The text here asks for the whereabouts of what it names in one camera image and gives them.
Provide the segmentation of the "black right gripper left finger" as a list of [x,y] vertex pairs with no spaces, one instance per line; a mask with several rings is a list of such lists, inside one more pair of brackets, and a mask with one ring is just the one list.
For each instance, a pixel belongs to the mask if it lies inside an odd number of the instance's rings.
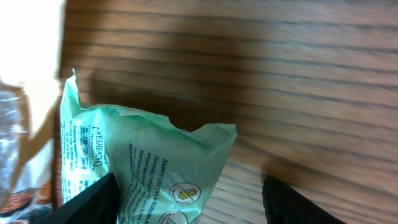
[[115,224],[119,185],[114,174],[100,178],[37,224]]

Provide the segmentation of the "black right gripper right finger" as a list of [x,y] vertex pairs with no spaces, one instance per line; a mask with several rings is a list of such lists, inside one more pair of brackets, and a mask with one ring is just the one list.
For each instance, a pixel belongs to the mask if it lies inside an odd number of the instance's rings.
[[268,224],[345,224],[273,176],[265,177],[262,198]]

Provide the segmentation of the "brown snack bag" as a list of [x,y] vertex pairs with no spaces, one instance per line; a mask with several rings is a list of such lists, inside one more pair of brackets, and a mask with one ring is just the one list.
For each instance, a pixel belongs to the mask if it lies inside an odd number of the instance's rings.
[[1,222],[52,212],[65,0],[1,0]]

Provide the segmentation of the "teal wipes packet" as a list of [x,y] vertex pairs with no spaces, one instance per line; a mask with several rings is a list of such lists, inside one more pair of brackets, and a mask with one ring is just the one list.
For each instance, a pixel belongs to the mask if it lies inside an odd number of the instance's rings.
[[234,124],[189,132],[168,117],[80,100],[76,76],[60,104],[62,197],[114,174],[118,223],[196,223],[237,137]]

